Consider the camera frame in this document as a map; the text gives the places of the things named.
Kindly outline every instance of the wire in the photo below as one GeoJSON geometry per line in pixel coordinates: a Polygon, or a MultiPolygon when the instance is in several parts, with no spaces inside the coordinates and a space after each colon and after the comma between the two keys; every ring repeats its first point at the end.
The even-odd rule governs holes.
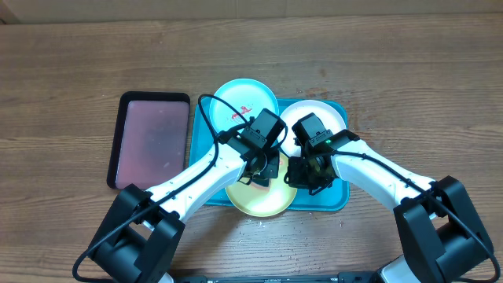
{"type": "Polygon", "coordinates": [[[82,255],[80,255],[80,257],[75,261],[75,263],[73,265],[73,268],[72,268],[72,275],[73,275],[73,278],[75,280],[80,281],[80,282],[86,282],[86,283],[104,283],[104,282],[106,282],[106,283],[113,283],[114,281],[112,279],[88,278],[88,277],[82,277],[82,276],[80,276],[79,273],[78,273],[78,269],[79,269],[80,264],[82,263],[82,261],[87,256],[89,256],[89,254],[91,252],[94,252],[97,248],[100,247],[101,244],[103,244],[111,236],[115,235],[120,230],[124,229],[124,227],[129,226],[132,222],[134,222],[134,221],[136,221],[138,219],[141,219],[141,217],[143,217],[147,213],[151,212],[152,210],[158,208],[163,202],[165,202],[165,201],[171,199],[172,197],[176,196],[182,190],[184,190],[188,186],[192,185],[195,181],[197,181],[198,179],[200,179],[201,177],[203,177],[216,164],[216,161],[218,159],[218,139],[217,139],[217,135],[215,133],[215,129],[213,128],[213,126],[210,123],[210,120],[206,117],[206,114],[204,113],[203,105],[201,104],[201,101],[202,101],[202,99],[204,97],[210,97],[212,99],[216,99],[218,101],[221,101],[222,103],[224,103],[225,105],[227,105],[229,108],[231,108],[233,111],[235,111],[235,113],[239,115],[239,117],[244,121],[244,123],[246,125],[248,125],[248,121],[233,106],[231,106],[226,101],[222,100],[220,97],[215,97],[215,96],[212,96],[210,94],[202,94],[202,95],[200,95],[199,99],[197,100],[197,104],[199,105],[199,110],[201,112],[201,115],[203,116],[204,122],[206,123],[206,125],[210,129],[211,136],[213,137],[213,144],[215,145],[215,155],[213,156],[213,159],[211,160],[211,162],[196,177],[190,179],[187,183],[183,184],[179,188],[171,191],[169,194],[167,194],[165,197],[163,197],[162,199],[158,200],[157,202],[155,202],[151,206],[149,206],[149,207],[145,208],[144,210],[138,212],[136,215],[131,216],[128,220],[126,220],[125,222],[123,222],[122,224],[120,224],[119,226],[117,226],[114,230],[112,230],[111,232],[107,233],[98,242],[96,242],[91,248],[88,248],[85,252],[83,252],[82,255]]]}
{"type": "MultiPolygon", "coordinates": [[[[375,164],[378,164],[382,168],[386,169],[393,175],[395,175],[398,179],[400,179],[402,182],[407,184],[408,186],[412,187],[416,191],[420,193],[425,193],[426,190],[422,189],[415,183],[413,183],[410,179],[404,177],[400,173],[398,173],[395,169],[391,168],[381,160],[378,160],[372,156],[368,156],[364,153],[351,153],[351,152],[341,152],[341,151],[335,151],[333,153],[321,153],[313,156],[309,156],[308,158],[305,159],[307,162],[308,160],[312,160],[314,158],[318,157],[323,157],[323,156],[334,156],[334,155],[341,155],[341,156],[354,156],[354,157],[359,157],[364,160],[369,160],[374,162],[375,164]]],[[[494,276],[491,279],[486,279],[486,280],[478,280],[478,279],[468,279],[468,278],[458,278],[456,281],[459,282],[468,282],[468,283],[494,283],[496,282],[500,276],[501,276],[501,269],[500,265],[496,259],[496,256],[494,255],[493,252],[490,251],[490,249],[480,240],[480,238],[468,227],[466,226],[449,208],[447,208],[445,205],[442,204],[440,200],[437,200],[435,197],[433,197],[430,193],[425,193],[425,195],[430,199],[437,207],[439,207],[441,210],[443,210],[445,213],[448,214],[448,216],[455,221],[459,227],[461,227],[470,237],[473,238],[477,242],[477,244],[480,245],[480,247],[486,252],[487,256],[489,257],[490,261],[493,263],[494,267],[494,276]]]]}

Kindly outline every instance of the yellow plate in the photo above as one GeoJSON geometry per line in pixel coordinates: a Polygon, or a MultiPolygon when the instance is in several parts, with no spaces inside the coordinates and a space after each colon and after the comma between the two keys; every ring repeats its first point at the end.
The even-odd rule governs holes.
{"type": "Polygon", "coordinates": [[[249,186],[235,183],[226,187],[230,201],[242,212],[258,217],[276,215],[285,210],[296,197],[297,189],[291,188],[283,181],[288,167],[288,158],[280,153],[278,176],[270,181],[268,187],[254,182],[249,186]]]}

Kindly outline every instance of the blue tray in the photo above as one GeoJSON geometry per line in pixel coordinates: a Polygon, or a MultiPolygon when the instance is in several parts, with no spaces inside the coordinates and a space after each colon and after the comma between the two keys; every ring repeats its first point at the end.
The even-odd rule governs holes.
{"type": "MultiPolygon", "coordinates": [[[[277,103],[280,107],[280,114],[288,106],[297,101],[300,101],[300,99],[278,99],[277,103]]],[[[347,114],[341,105],[333,101],[323,102],[337,110],[347,125],[347,114]]],[[[204,111],[208,113],[210,108],[210,99],[205,99],[202,103],[204,111]]],[[[196,107],[196,114],[194,116],[192,141],[190,143],[189,165],[196,163],[201,157],[203,157],[213,144],[213,138],[211,138],[210,130],[208,130],[198,108],[199,106],[196,107]]],[[[323,190],[316,196],[310,196],[307,189],[298,189],[296,198],[293,200],[292,204],[290,204],[288,209],[301,211],[338,211],[346,205],[348,200],[349,182],[337,179],[333,182],[333,186],[331,188],[323,190]]],[[[220,190],[211,197],[206,204],[233,206],[224,189],[220,190]]]]}

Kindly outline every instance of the black cable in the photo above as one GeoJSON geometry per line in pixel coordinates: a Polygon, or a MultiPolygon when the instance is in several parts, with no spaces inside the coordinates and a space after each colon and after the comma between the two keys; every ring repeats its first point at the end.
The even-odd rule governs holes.
{"type": "Polygon", "coordinates": [[[113,283],[114,281],[112,279],[101,279],[101,278],[88,278],[88,277],[82,277],[78,273],[78,269],[82,261],[91,253],[94,252],[97,248],[100,247],[101,244],[103,244],[106,240],[108,240],[111,236],[115,235],[118,233],[120,230],[122,230],[124,227],[129,226],[132,222],[140,219],[142,216],[146,215],[147,213],[151,212],[153,209],[158,208],[163,202],[171,199],[172,197],[176,196],[178,193],[180,193],[182,190],[187,188],[188,186],[192,185],[195,181],[203,177],[206,173],[208,173],[211,168],[216,164],[216,161],[218,159],[218,139],[215,133],[215,129],[210,123],[210,120],[206,117],[206,114],[204,113],[203,110],[203,105],[201,104],[201,101],[204,97],[211,97],[213,99],[216,99],[218,101],[223,102],[225,105],[227,105],[229,108],[231,108],[233,111],[235,111],[236,114],[239,115],[239,117],[244,121],[246,125],[248,125],[248,121],[229,103],[226,101],[222,100],[219,97],[212,96],[210,94],[202,94],[199,96],[199,99],[197,100],[197,104],[199,105],[199,110],[201,112],[201,115],[203,116],[204,122],[208,126],[211,132],[211,136],[213,137],[213,144],[215,145],[215,155],[213,156],[213,159],[211,162],[202,170],[196,177],[190,179],[187,183],[183,184],[179,188],[171,191],[169,194],[167,194],[165,197],[162,199],[158,200],[151,206],[147,207],[146,209],[138,212],[136,215],[131,216],[128,220],[117,226],[114,230],[111,232],[107,233],[104,237],[102,237],[98,242],[96,242],[91,248],[88,248],[85,252],[80,255],[80,257],[75,261],[73,268],[72,268],[72,275],[73,278],[77,281],[80,282],[86,282],[86,283],[113,283]]]}
{"type": "MultiPolygon", "coordinates": [[[[425,193],[426,190],[422,189],[418,185],[416,185],[414,182],[412,182],[410,179],[404,177],[400,173],[398,173],[395,169],[391,168],[381,160],[378,160],[372,156],[368,156],[364,153],[351,153],[351,152],[341,152],[341,151],[335,151],[333,153],[322,153],[322,154],[317,154],[313,156],[309,156],[309,158],[305,159],[305,162],[308,160],[312,160],[314,158],[318,157],[323,157],[323,156],[334,156],[334,155],[341,155],[341,156],[354,156],[354,157],[359,157],[362,158],[363,160],[369,160],[374,162],[375,164],[381,166],[382,168],[386,169],[390,173],[392,173],[394,176],[396,176],[400,181],[404,182],[408,186],[412,187],[416,191],[420,193],[425,193]]],[[[480,240],[480,238],[468,227],[466,226],[449,208],[447,208],[445,205],[442,204],[440,200],[437,200],[435,197],[433,197],[429,193],[425,193],[425,195],[430,199],[433,204],[435,204],[437,207],[439,207],[442,211],[448,214],[448,216],[455,221],[459,227],[461,227],[467,234],[470,235],[470,237],[473,238],[477,242],[477,244],[480,245],[480,247],[486,252],[486,255],[489,257],[490,261],[493,263],[494,267],[494,276],[491,279],[485,279],[485,280],[478,280],[478,279],[468,279],[468,278],[458,278],[456,281],[459,282],[468,282],[468,283],[494,283],[496,282],[500,276],[501,276],[501,269],[500,265],[496,259],[496,256],[494,255],[493,252],[490,251],[490,249],[480,240]]]]}

